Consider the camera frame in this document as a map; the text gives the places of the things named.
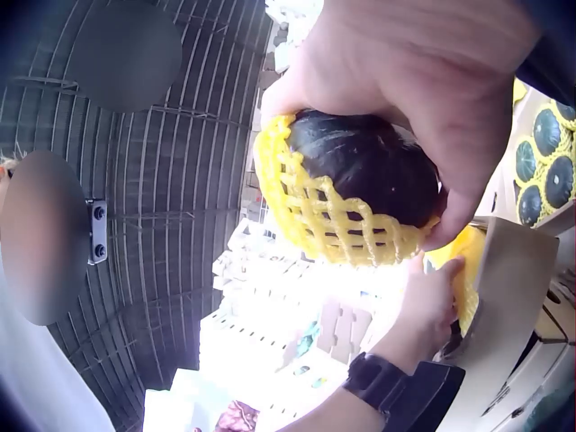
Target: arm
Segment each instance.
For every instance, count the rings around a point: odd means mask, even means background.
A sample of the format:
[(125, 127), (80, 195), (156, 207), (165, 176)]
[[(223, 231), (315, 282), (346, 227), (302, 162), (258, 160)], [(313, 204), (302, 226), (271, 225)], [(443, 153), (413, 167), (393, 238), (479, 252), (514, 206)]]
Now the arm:
[[(452, 260), (442, 269), (425, 275), (422, 257), (411, 263), (400, 316), (390, 331), (370, 350), (406, 375), (413, 375), (420, 361), (430, 359), (447, 341), (453, 321), (452, 280), (462, 266)], [(343, 388), (301, 419), (279, 432), (380, 432), (384, 417)]]

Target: green squash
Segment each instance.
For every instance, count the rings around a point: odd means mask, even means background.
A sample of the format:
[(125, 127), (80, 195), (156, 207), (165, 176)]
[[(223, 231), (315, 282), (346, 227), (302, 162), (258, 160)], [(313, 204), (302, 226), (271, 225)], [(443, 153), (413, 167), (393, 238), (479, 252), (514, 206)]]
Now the green squash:
[(533, 136), (542, 156), (549, 156), (558, 148), (560, 123), (551, 109), (545, 108), (538, 113), (534, 122)]
[[(330, 177), (342, 198), (360, 198), (374, 214), (421, 228), (437, 209), (435, 165), (380, 117), (304, 110), (290, 125), (286, 142), (304, 156), (310, 177)], [(355, 213), (348, 217), (361, 220)]]
[(556, 109), (558, 109), (558, 112), (564, 120), (568, 122), (576, 120), (576, 110), (574, 110), (574, 108), (561, 104), (558, 101), (554, 101), (554, 103), (556, 104)]
[(534, 226), (542, 211), (542, 197), (538, 186), (532, 185), (520, 192), (518, 219), (522, 225)]
[(574, 163), (568, 156), (560, 156), (548, 168), (544, 193), (552, 207), (559, 209), (574, 194)]
[(532, 145), (528, 141), (522, 141), (516, 147), (516, 175), (521, 181), (528, 181), (536, 172), (536, 157), (532, 151)]

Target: yellow foam net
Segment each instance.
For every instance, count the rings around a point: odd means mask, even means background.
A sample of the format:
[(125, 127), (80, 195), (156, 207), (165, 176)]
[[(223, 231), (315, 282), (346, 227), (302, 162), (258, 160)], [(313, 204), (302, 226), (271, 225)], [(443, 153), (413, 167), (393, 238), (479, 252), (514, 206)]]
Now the yellow foam net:
[[(413, 257), (437, 219), (425, 227), (401, 225), (373, 214), (359, 198), (343, 199), (328, 176), (310, 178), (304, 157), (286, 143), (295, 116), (278, 116), (258, 134), (254, 163), (260, 190), (283, 235), (309, 258), (331, 263), (378, 266)], [(348, 215), (359, 214), (361, 221)]]
[(462, 255), (465, 257), (464, 269), (454, 279), (454, 298), (456, 299), (460, 332), (464, 336), (470, 329), (472, 319), (478, 309), (478, 292), (474, 287), (480, 259), (484, 251), (486, 235), (480, 229), (468, 225), (458, 236), (443, 248), (426, 252), (426, 257), (435, 268)]

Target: person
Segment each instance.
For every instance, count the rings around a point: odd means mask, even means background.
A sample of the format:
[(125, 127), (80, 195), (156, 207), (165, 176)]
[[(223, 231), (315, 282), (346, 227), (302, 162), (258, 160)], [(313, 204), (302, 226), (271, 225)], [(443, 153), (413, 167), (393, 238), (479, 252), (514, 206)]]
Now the person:
[[(407, 266), (408, 281), (398, 318), (370, 353), (407, 376), (414, 374), (418, 363), (432, 360), (448, 341), (450, 325), (456, 319), (452, 282), (463, 265), (464, 259), (457, 257), (439, 270), (424, 273), (423, 253), (412, 259)], [(386, 430), (385, 425), (385, 416), (340, 387), (317, 408), (279, 432), (380, 432)]]
[[(17, 158), (0, 159), (0, 220)], [(0, 227), (0, 256), (2, 230)], [(46, 326), (16, 308), (0, 259), (0, 401), (2, 430), (113, 432), (106, 410)]]
[(511, 129), (515, 73), (574, 106), (574, 2), (325, 0), (262, 121), (313, 108), (377, 114), (416, 137), (442, 183), (425, 249), (472, 219)]

